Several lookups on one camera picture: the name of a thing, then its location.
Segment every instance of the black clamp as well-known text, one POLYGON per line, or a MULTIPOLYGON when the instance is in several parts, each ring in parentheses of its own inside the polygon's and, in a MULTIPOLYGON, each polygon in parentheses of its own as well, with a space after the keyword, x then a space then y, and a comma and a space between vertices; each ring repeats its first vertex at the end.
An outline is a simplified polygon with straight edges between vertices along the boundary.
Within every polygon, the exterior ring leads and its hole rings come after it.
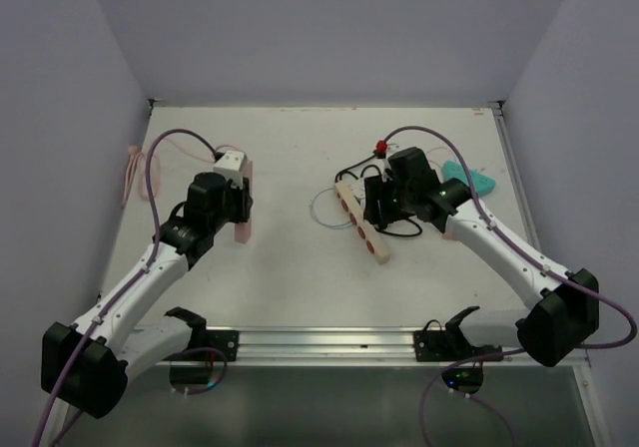
MULTIPOLYGON (((240 333, 236 330, 207 330, 207 321, 203 317, 181 307, 175 307, 169 310, 166 315, 176 317, 191 327, 192 333, 187 347, 188 349, 214 347, 226 355, 227 362, 236 361, 238 345, 240 344, 240 333)), ((203 365, 196 366, 171 365, 169 370, 169 381, 171 385, 177 387, 188 384, 208 384, 211 380, 211 372, 204 363, 209 359, 211 359, 211 356, 206 352, 190 355, 177 353, 170 356, 167 359, 169 361, 187 360, 203 363, 203 365)))
MULTIPOLYGON (((232 329, 208 330, 206 319, 182 307, 174 307, 165 315, 176 317, 191 327, 193 332, 191 333, 188 349, 214 347, 227 356, 228 362, 235 362, 238 356, 238 344, 240 340, 240 333, 238 331, 232 329)), ((179 360, 178 356, 179 354, 176 354, 175 358, 171 356, 169 360, 179 360)), ((189 359, 204 360, 206 359, 206 354, 194 354, 194 356, 189 357, 189 359)))
POLYGON ((416 330, 412 334, 415 360, 417 362, 451 362, 467 359, 477 355, 502 352, 501 347, 483 345, 473 347, 468 343, 459 329, 459 324, 471 312, 479 306, 463 309, 445 324, 445 329, 429 330, 428 324, 424 329, 416 330))

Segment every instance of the pink object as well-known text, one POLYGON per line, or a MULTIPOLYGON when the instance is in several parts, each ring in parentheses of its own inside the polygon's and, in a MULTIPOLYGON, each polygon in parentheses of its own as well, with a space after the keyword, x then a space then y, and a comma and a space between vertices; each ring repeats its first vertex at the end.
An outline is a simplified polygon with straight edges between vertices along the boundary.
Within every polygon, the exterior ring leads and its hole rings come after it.
MULTIPOLYGON (((170 138, 166 138, 166 141, 175 146, 178 150, 184 153, 191 158, 202 161, 204 163, 214 163, 215 159, 213 156, 200 156, 197 153, 188 150, 180 143, 173 141, 170 138)), ((216 151, 219 151, 221 148, 231 148, 232 150, 241 151, 240 148, 234 145, 223 144, 216 147, 216 151)), ((139 146, 130 146, 129 147, 129 164, 127 165, 127 170, 124 176, 124 193, 122 194, 122 208, 126 205, 129 200, 129 195, 131 194, 131 187, 133 186, 134 179, 136 176, 136 171, 138 170, 138 163, 143 161, 147 157, 146 153, 143 153, 139 146)), ((151 182, 153 185, 153 195, 156 197, 160 193, 160 184, 161 184, 161 165, 160 165, 160 156, 153 155, 153 169, 151 172, 151 182)), ((145 201, 149 200, 149 194, 147 193, 147 189, 143 183, 144 179, 144 168, 142 168, 141 175, 139 177, 138 182, 138 194, 140 198, 145 201)))
MULTIPOLYGON (((247 160, 247 165, 244 168, 243 174, 245 178, 249 178, 249 187, 252 193, 253 192, 253 161, 247 160)), ((248 223, 236 224, 236 242, 241 242, 242 244, 247 243, 247 241, 251 238, 252 225, 253 225, 253 217, 249 218, 248 223)))
MULTIPOLYGON (((129 164, 127 165, 127 170, 124 176, 124 193, 122 195, 122 208, 125 206, 125 204, 127 203, 127 200, 129 199, 129 194, 131 193, 131 187, 133 186, 134 179, 136 176, 136 171, 138 170, 138 163, 143 162, 146 157, 147 155, 145 153, 142 153, 139 147, 137 146, 129 147, 129 164)), ((160 158, 157 155, 153 156, 152 161, 153 161, 152 166, 155 167, 155 169, 152 169, 152 172, 151 172, 151 182, 152 182, 154 196, 157 196, 158 193, 160 192, 160 170, 162 167, 160 165, 160 158)), ((144 178, 144 172, 145 170, 144 168, 142 168, 142 175, 140 176, 140 179, 138 182, 138 193, 140 194, 140 198, 147 201, 149 199, 149 195, 147 193, 147 190, 144 184, 142 183, 142 179, 144 178)))

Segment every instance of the white table surface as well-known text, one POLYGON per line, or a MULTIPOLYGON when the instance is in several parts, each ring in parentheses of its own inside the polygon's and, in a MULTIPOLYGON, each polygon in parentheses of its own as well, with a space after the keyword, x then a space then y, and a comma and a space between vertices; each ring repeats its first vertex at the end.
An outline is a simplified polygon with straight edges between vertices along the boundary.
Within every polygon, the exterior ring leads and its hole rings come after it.
MULTIPOLYGON (((484 200, 525 238, 504 152, 488 109, 433 108, 156 108, 145 151, 162 132, 193 130, 213 145, 233 143, 255 162, 253 237, 233 241, 233 226, 149 311, 143 323, 174 306, 204 316, 210 325, 419 326, 448 320, 469 305, 514 308, 522 304, 501 278, 464 245, 444 240, 430 226, 415 239, 385 237, 391 260, 377 265, 354 229, 330 230, 311 220, 309 200, 332 186, 334 174, 371 152, 377 140, 404 125, 431 127, 448 136, 470 167, 497 181, 484 200)), ((176 141, 203 155, 196 140, 176 141)), ((442 146, 421 133, 393 139, 425 151, 442 146)), ((161 220, 186 198, 193 176, 208 167, 168 143, 158 149, 161 220)), ((442 163, 444 150, 429 155, 442 163)), ((328 223, 345 221, 332 194, 317 204, 328 223)), ((132 192, 105 279, 108 291, 151 241, 147 202, 132 192)))

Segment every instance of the red object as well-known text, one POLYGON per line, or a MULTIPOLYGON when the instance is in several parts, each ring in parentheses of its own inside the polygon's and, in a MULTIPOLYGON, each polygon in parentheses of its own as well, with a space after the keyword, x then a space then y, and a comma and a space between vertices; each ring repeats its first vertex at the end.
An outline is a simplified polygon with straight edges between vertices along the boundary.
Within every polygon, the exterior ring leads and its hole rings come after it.
POLYGON ((388 144, 384 140, 379 140, 375 145, 375 152, 379 154, 385 154, 388 150, 388 144))

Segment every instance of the white cable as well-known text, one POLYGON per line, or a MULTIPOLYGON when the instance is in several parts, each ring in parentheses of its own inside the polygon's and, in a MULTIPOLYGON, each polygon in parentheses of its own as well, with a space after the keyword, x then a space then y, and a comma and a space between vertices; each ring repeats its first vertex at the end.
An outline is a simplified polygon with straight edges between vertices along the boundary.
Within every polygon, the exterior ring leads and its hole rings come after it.
POLYGON ((318 218, 318 215, 316 214, 316 201, 321 195, 329 191, 333 191, 333 189, 326 188, 325 190, 317 193, 315 197, 309 201, 309 214, 311 215, 311 219, 315 221, 316 223, 318 223, 319 225, 323 225, 324 227, 327 227, 333 230, 348 229, 349 227, 352 227, 351 222, 342 223, 342 224, 328 224, 328 223, 324 223, 323 221, 320 220, 320 218, 318 218))

